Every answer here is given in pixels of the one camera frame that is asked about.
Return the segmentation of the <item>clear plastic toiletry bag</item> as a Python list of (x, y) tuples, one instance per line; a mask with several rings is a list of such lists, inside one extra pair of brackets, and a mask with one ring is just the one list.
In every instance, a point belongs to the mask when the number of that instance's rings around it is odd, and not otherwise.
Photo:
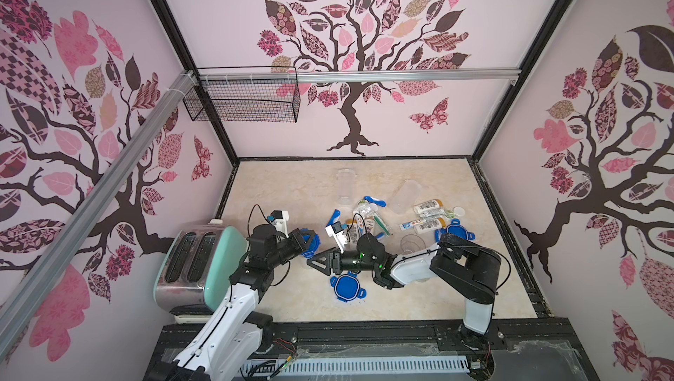
[(375, 221), (375, 219), (380, 218), (378, 209), (379, 206), (376, 203), (363, 199), (356, 204), (353, 214), (360, 214), (364, 220), (372, 219)]

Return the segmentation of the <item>green toothbrush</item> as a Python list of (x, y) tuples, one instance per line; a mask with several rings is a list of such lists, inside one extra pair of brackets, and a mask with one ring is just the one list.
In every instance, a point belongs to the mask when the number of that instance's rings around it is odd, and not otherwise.
[(390, 236), (391, 235), (391, 230), (390, 230), (389, 226), (386, 224), (386, 222), (378, 214), (375, 214), (373, 216), (373, 219), (374, 219), (375, 223), (377, 224), (377, 226), (380, 228), (381, 233), (384, 236)]

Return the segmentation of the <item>blue lid toiletry container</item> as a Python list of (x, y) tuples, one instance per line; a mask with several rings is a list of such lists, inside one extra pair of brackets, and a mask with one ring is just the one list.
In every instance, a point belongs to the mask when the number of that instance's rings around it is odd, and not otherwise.
[(342, 168), (336, 174), (337, 202), (342, 206), (352, 206), (355, 203), (357, 173), (353, 169)]
[(414, 179), (406, 179), (391, 197), (389, 208), (395, 214), (404, 214), (421, 195), (422, 185)]
[(313, 258), (321, 245), (321, 239), (319, 239), (319, 236), (311, 230), (302, 233), (302, 237), (305, 241), (305, 251), (302, 253), (303, 258)]

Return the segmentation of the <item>white toothpaste tube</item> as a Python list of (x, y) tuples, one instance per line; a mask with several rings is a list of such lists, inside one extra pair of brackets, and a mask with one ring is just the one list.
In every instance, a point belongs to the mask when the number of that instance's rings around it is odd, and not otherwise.
[(409, 229), (412, 229), (412, 228), (414, 228), (414, 227), (416, 227), (416, 226), (421, 225), (421, 224), (424, 223), (425, 221), (426, 221), (425, 218), (417, 217), (416, 219), (413, 219), (412, 221), (407, 221), (407, 222), (404, 222), (404, 223), (400, 223), (399, 228), (400, 228), (402, 231), (409, 230)]

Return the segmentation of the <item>detached blue container lid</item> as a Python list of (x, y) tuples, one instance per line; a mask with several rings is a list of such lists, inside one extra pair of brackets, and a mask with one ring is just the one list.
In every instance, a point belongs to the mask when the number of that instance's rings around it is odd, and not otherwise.
[(475, 234), (470, 232), (467, 228), (465, 228), (461, 224), (461, 221), (459, 219), (452, 219), (447, 227), (435, 230), (434, 233), (435, 242), (439, 243), (441, 238), (447, 234), (456, 235), (467, 241), (476, 240)]

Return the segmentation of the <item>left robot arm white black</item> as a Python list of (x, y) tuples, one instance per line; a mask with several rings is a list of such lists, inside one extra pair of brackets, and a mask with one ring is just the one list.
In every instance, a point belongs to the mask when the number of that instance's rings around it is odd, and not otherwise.
[(273, 321), (256, 312), (274, 280), (275, 268), (305, 253), (315, 232), (295, 229), (285, 234), (270, 224), (257, 226), (244, 238), (233, 227), (225, 228), (219, 242), (235, 244), (216, 264), (219, 281), (228, 277), (227, 288), (203, 328), (169, 363), (161, 360), (148, 367), (147, 380), (231, 380), (245, 361), (262, 345)]

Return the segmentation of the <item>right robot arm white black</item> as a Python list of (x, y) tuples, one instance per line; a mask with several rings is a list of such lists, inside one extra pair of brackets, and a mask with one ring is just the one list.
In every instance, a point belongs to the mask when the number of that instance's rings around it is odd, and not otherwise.
[(359, 238), (354, 250), (328, 249), (306, 260), (327, 276), (369, 272), (387, 290), (438, 278), (464, 298), (463, 331), (484, 336), (489, 331), (498, 288), (502, 256), (457, 235), (445, 234), (433, 249), (408, 255), (388, 252), (374, 235)]

